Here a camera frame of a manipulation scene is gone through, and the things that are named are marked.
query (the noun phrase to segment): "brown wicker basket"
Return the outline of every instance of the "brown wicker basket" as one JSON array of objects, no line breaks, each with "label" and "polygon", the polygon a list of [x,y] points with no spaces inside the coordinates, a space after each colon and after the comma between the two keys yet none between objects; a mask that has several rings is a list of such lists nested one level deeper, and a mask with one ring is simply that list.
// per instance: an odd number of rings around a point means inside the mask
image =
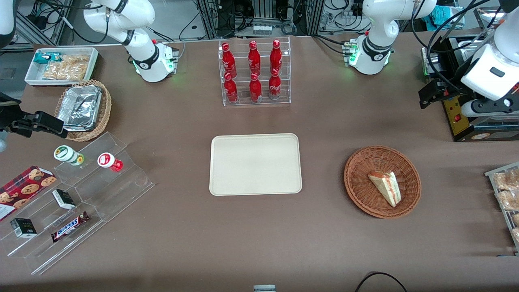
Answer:
[{"label": "brown wicker basket", "polygon": [[[402,200],[392,207],[371,182],[370,171],[394,172]],[[421,194],[421,182],[415,166],[404,154],[386,146],[369,146],[356,151],[344,168],[344,184],[353,202],[364,212],[391,219],[409,214]]]},{"label": "brown wicker basket", "polygon": [[[78,84],[74,84],[72,85],[72,87],[87,85],[96,85],[103,90],[103,96],[101,97],[101,104],[99,106],[97,125],[94,128],[94,130],[90,132],[69,132],[69,134],[66,136],[68,140],[74,140],[76,142],[85,142],[88,140],[92,140],[93,138],[103,133],[104,129],[106,128],[106,124],[108,124],[108,120],[110,119],[110,110],[112,109],[112,98],[110,97],[110,92],[108,92],[106,87],[101,82],[96,80],[88,80],[80,82]],[[65,96],[65,92],[61,95],[61,98],[58,101],[58,106],[54,110],[54,116],[58,116],[58,113],[61,108],[61,103],[63,102],[63,97]]]}]

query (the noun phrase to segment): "brown tablecloth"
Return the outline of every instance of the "brown tablecloth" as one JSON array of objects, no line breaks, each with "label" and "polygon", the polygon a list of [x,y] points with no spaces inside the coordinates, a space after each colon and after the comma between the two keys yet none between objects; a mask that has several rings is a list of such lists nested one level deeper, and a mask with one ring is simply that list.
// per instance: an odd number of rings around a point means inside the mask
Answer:
[{"label": "brown tablecloth", "polygon": [[[188,43],[177,75],[144,82],[122,46],[97,47],[95,78],[113,98],[107,130],[157,185],[41,276],[1,253],[2,291],[353,291],[370,271],[410,291],[519,286],[513,243],[485,171],[519,160],[517,142],[452,142],[439,103],[421,110],[420,45],[400,35],[384,70],[365,76],[310,37],[292,38],[289,107],[224,108],[217,42]],[[63,88],[27,86],[24,110],[52,113]],[[209,193],[217,135],[292,132],[303,190],[291,195]],[[8,137],[0,183],[30,165],[52,169],[63,140]],[[86,143],[68,143],[81,149]],[[416,209],[396,220],[359,210],[343,169],[373,144],[403,152],[422,180]],[[389,278],[363,291],[399,291]]]}]

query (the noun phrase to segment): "white robotic arm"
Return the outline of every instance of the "white robotic arm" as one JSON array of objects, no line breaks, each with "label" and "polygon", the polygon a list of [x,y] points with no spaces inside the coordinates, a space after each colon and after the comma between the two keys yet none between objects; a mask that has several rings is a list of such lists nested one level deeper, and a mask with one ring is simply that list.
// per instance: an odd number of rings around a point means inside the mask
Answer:
[{"label": "white robotic arm", "polygon": [[435,5],[436,0],[364,0],[362,13],[371,20],[371,28],[369,35],[350,40],[349,65],[363,74],[380,72],[387,64],[389,51],[399,32],[395,20],[427,16]]},{"label": "white robotic arm", "polygon": [[124,45],[144,80],[158,82],[176,73],[171,47],[154,43],[142,29],[155,21],[155,10],[148,0],[96,0],[91,5],[96,4],[101,7],[83,10],[85,21],[93,30]]}]

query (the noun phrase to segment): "coca-cola bottle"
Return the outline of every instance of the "coca-cola bottle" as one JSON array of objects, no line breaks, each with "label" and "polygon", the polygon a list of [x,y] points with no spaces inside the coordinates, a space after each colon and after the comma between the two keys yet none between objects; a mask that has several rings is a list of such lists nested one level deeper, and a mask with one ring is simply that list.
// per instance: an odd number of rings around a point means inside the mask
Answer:
[{"label": "coca-cola bottle", "polygon": [[251,91],[251,101],[254,103],[261,102],[261,83],[258,80],[258,74],[251,73],[251,82],[249,84],[249,89]]},{"label": "coca-cola bottle", "polygon": [[236,62],[234,61],[233,53],[229,50],[229,44],[223,43],[222,50],[224,51],[222,56],[222,62],[224,64],[225,72],[229,72],[231,78],[236,77]]},{"label": "coca-cola bottle", "polygon": [[238,90],[236,89],[236,83],[234,83],[232,75],[229,72],[225,72],[224,79],[225,95],[227,95],[227,99],[230,103],[238,102]]},{"label": "coca-cola bottle", "polygon": [[249,43],[249,49],[249,67],[251,73],[256,73],[259,76],[261,71],[261,57],[260,52],[257,50],[256,41],[251,41]]},{"label": "coca-cola bottle", "polygon": [[270,71],[272,69],[277,69],[278,72],[281,71],[281,58],[283,57],[283,53],[280,49],[281,42],[278,39],[275,39],[272,42],[272,52],[270,52]]},{"label": "coca-cola bottle", "polygon": [[277,100],[281,93],[281,79],[279,78],[279,71],[277,69],[272,69],[270,73],[272,76],[268,80],[268,96],[271,100]]}]

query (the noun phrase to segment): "red cookie box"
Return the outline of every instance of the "red cookie box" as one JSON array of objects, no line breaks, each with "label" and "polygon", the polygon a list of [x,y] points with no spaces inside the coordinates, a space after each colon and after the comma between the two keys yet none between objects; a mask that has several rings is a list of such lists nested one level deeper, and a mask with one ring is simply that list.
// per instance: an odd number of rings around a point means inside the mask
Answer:
[{"label": "red cookie box", "polygon": [[50,171],[31,166],[5,184],[0,188],[0,221],[55,181],[56,177]]}]

